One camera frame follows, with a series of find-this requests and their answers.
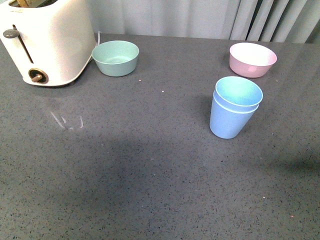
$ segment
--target toaster slot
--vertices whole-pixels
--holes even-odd
[[[58,0],[15,0],[9,5],[16,8],[42,8],[54,4]]]

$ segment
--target toaster lever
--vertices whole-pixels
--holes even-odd
[[[3,32],[3,36],[7,39],[14,39],[20,35],[19,31],[16,29],[8,29]]]

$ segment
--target white curtain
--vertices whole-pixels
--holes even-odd
[[[95,30],[320,43],[320,0],[86,0]]]

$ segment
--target white toaster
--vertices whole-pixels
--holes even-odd
[[[0,4],[0,39],[23,80],[38,86],[74,81],[96,46],[85,0],[16,0]]]

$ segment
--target blue cup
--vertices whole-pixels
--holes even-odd
[[[243,77],[221,78],[213,92],[210,129],[222,139],[238,135],[263,99],[260,87]]]

